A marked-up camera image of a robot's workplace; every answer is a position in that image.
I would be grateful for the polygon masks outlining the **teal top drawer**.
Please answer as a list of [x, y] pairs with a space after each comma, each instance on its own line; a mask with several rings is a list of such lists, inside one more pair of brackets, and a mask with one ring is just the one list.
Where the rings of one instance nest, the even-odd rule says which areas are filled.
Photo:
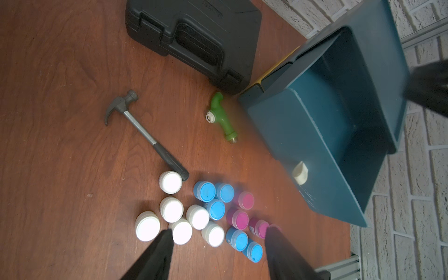
[[400, 147], [409, 69], [387, 1], [362, 1], [298, 50], [245, 112], [315, 212], [360, 227]]

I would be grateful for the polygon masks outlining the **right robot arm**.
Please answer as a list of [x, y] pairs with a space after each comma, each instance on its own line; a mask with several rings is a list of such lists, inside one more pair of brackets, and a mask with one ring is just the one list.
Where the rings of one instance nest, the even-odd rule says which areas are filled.
[[448, 60], [413, 68], [407, 79], [403, 97], [448, 117]]

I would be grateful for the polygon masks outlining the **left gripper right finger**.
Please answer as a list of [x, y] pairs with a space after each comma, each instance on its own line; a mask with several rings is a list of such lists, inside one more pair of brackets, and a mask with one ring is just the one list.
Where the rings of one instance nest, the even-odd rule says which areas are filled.
[[271, 280], [321, 279], [282, 232], [268, 228], [264, 241]]

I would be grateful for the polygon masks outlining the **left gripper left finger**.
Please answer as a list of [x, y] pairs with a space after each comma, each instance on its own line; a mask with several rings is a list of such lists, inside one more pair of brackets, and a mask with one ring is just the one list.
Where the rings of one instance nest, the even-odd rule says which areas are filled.
[[174, 241], [171, 229], [161, 231], [122, 280], [167, 280], [173, 255]]

